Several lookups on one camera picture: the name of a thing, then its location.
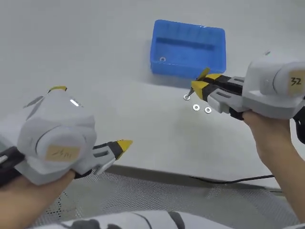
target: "handwritten label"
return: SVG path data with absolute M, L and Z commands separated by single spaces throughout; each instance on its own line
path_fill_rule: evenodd
M 305 86 L 305 70 L 295 70 L 289 73 L 288 93 L 290 95 L 303 93 Z
M 45 159 L 47 161 L 71 162 L 78 158 L 79 147 L 71 146 L 49 146 Z

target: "perforated metal surface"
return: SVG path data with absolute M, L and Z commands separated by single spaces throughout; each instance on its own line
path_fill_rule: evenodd
M 298 223 L 292 210 L 264 189 L 170 185 L 111 173 L 75 180 L 35 226 L 133 210 L 175 210 L 235 229 L 279 229 Z

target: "small metal ring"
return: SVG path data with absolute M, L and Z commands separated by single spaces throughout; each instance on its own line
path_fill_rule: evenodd
M 188 94 L 185 94 L 185 95 L 183 96 L 183 99 L 184 99 L 185 101 L 189 101 L 189 100 L 191 99 L 191 97 L 190 97 Z
M 204 109 L 204 112 L 206 112 L 207 114 L 211 113 L 212 112 L 212 109 L 210 107 L 206 107 Z
M 198 104 L 194 104 L 193 105 L 193 110 L 194 111 L 199 111 L 200 110 L 200 106 Z

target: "white tabletop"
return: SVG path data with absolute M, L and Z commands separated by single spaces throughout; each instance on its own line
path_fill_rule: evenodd
M 206 104 L 183 100 L 186 81 L 151 74 L 153 25 L 224 28 L 226 75 L 244 76 L 267 50 L 305 59 L 304 10 L 302 0 L 1 1 L 0 117 L 63 84 L 94 113 L 98 144 L 134 141 L 118 165 L 218 180 L 268 175 L 243 122 L 193 111 Z M 273 178 L 247 183 L 278 187 Z

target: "blue plastic bin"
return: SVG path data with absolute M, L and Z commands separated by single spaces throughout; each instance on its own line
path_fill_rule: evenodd
M 194 80 L 206 67 L 210 73 L 226 70 L 223 29 L 157 20 L 151 46 L 151 70 Z

